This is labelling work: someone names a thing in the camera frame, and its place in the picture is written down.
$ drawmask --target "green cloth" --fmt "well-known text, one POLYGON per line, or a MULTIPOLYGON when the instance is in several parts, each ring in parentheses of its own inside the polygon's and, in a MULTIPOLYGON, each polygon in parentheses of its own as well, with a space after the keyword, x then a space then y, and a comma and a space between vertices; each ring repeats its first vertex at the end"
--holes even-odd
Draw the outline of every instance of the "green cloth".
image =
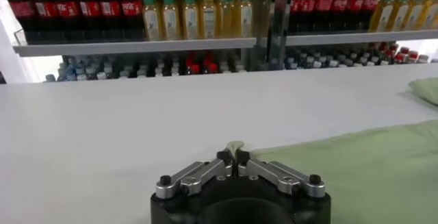
POLYGON ((438 105, 438 78, 415 80, 409 86, 421 98, 438 105))
POLYGON ((261 149, 253 157, 322 176, 332 223, 438 223, 438 121, 261 149))

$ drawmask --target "white label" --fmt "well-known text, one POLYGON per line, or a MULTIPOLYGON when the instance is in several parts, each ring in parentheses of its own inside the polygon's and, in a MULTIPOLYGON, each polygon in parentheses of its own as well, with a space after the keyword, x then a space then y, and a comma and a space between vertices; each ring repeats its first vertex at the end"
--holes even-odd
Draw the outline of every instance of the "white label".
POLYGON ((386 6, 382 10, 381 18, 378 21, 377 32, 384 32, 385 28, 388 24, 389 16, 391 16, 392 9, 394 7, 392 5, 386 6))
POLYGON ((214 38, 215 15, 211 8, 204 9, 204 38, 214 38))
POLYGON ((406 23, 406 27, 404 29, 411 30, 415 28, 415 24, 417 23, 418 17, 422 12, 423 5, 416 5, 412 8, 411 15, 409 15, 408 22, 406 23))
POLYGON ((437 12, 438 12, 438 4, 432 5, 429 9, 426 19, 424 20, 422 29, 430 29, 432 27, 433 19, 437 15, 437 12))
POLYGON ((185 10, 185 30, 187 39, 198 38, 198 13, 194 9, 185 10))
POLYGON ((164 10, 164 24, 166 29, 166 38, 168 40, 178 39, 177 34, 177 14, 174 10, 164 10))
POLYGON ((159 40, 158 15, 154 10, 148 10, 144 13, 144 22, 146 23, 146 32, 150 41, 159 40))
POLYGON ((253 7, 244 6, 240 14, 240 29, 242 29, 240 36, 242 38, 251 37, 252 23, 253 23, 253 7))
POLYGON ((402 28, 404 17, 406 16, 406 12, 408 11, 408 5, 401 6, 398 9, 397 17, 394 21, 394 28, 392 29, 395 32, 400 31, 402 28))

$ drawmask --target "white bottle cap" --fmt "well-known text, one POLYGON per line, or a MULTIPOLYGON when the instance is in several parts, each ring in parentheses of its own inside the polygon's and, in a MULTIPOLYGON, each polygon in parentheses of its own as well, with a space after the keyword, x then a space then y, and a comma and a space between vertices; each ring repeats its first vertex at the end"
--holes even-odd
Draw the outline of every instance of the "white bottle cap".
POLYGON ((97 73, 97 79, 107 79, 106 73, 97 73))

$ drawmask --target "shelf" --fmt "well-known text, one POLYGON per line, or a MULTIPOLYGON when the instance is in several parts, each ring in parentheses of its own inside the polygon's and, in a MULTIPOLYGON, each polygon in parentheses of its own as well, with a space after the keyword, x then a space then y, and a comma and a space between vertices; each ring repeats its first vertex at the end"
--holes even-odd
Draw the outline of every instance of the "shelf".
POLYGON ((357 34, 324 34, 324 35, 299 35, 288 36, 286 46, 299 45, 336 45, 353 44, 361 42, 421 40, 438 38, 438 30, 414 31, 414 32, 381 32, 381 33, 357 33, 357 34))
POLYGON ((100 42, 88 44, 17 45, 21 57, 48 55, 92 55, 110 53, 153 53, 167 51, 191 51, 214 49, 253 48, 255 38, 225 38, 207 40, 177 40, 158 42, 100 42))

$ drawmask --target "yellow juice bottle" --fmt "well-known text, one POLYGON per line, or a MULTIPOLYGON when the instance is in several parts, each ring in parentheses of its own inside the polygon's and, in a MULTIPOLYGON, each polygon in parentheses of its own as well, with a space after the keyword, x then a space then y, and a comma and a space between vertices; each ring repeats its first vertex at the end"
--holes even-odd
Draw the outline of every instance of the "yellow juice bottle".
POLYGON ((183 24, 184 39, 199 38, 199 11, 195 0, 184 0, 183 24))
POLYGON ((417 29, 432 28, 433 19, 438 13, 438 0, 426 0, 416 25, 417 29))
POLYGON ((143 0, 143 21, 146 37, 149 41, 158 41, 163 37, 161 12, 156 0, 143 0))
POLYGON ((163 0, 163 26, 165 40, 178 40, 181 38, 178 7, 175 0, 163 0))
POLYGON ((386 26, 387 32, 397 32, 402 28, 403 20, 409 8, 409 0, 395 0, 394 8, 386 26))
POLYGON ((200 7, 201 38, 216 38, 216 5, 214 0, 203 0, 200 7))
POLYGON ((251 0, 239 0, 237 6, 237 37, 253 36, 253 4, 251 0))
POLYGON ((380 0, 370 21, 370 32, 384 32, 393 10, 394 0, 380 0))
POLYGON ((418 18, 422 13, 425 0, 409 0, 409 9, 403 20, 402 29, 403 30, 413 30, 418 22, 418 18))

